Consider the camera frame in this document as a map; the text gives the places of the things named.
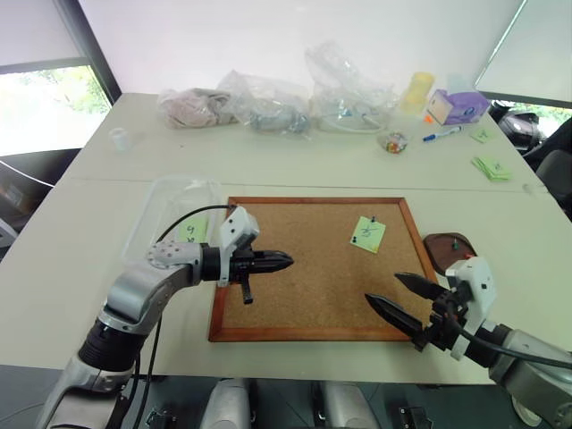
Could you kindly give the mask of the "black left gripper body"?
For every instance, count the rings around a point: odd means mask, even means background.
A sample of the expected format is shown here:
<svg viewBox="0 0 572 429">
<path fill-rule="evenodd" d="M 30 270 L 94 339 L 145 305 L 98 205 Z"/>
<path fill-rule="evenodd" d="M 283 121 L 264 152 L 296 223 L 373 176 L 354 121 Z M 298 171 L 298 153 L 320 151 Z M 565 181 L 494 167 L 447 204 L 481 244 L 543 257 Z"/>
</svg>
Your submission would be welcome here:
<svg viewBox="0 0 572 429">
<path fill-rule="evenodd" d="M 249 285 L 250 268 L 254 260 L 255 253 L 251 249 L 236 250 L 230 260 L 230 282 L 240 285 L 244 305 L 250 305 L 254 301 Z"/>
</svg>

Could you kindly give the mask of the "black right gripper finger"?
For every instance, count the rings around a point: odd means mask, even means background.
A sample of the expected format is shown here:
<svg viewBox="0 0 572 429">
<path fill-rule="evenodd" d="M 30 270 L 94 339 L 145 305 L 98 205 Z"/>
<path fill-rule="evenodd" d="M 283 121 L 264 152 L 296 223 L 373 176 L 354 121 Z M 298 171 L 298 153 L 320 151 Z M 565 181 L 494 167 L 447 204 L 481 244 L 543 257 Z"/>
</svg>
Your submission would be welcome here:
<svg viewBox="0 0 572 429">
<path fill-rule="evenodd" d="M 438 302 L 443 306 L 447 304 L 448 291 L 441 285 L 416 273 L 395 273 L 394 277 L 421 298 Z"/>
<path fill-rule="evenodd" d="M 373 293 L 366 293 L 365 298 L 369 306 L 381 318 L 409 338 L 415 339 L 423 332 L 422 323 L 390 299 Z"/>
</svg>

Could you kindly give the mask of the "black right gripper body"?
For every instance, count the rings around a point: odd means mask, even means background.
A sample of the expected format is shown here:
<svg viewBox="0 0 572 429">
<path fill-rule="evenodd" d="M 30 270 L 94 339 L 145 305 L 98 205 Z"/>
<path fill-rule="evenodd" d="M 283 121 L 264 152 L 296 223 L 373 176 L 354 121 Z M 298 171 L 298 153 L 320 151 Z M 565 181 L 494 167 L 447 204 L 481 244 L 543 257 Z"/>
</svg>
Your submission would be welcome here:
<svg viewBox="0 0 572 429">
<path fill-rule="evenodd" d="M 428 344 L 433 344 L 440 350 L 451 350 L 459 336 L 453 321 L 457 322 L 467 312 L 463 294 L 431 285 L 428 292 L 419 292 L 419 295 L 432 301 L 432 313 L 430 323 L 412 339 L 416 350 L 422 351 Z"/>
</svg>

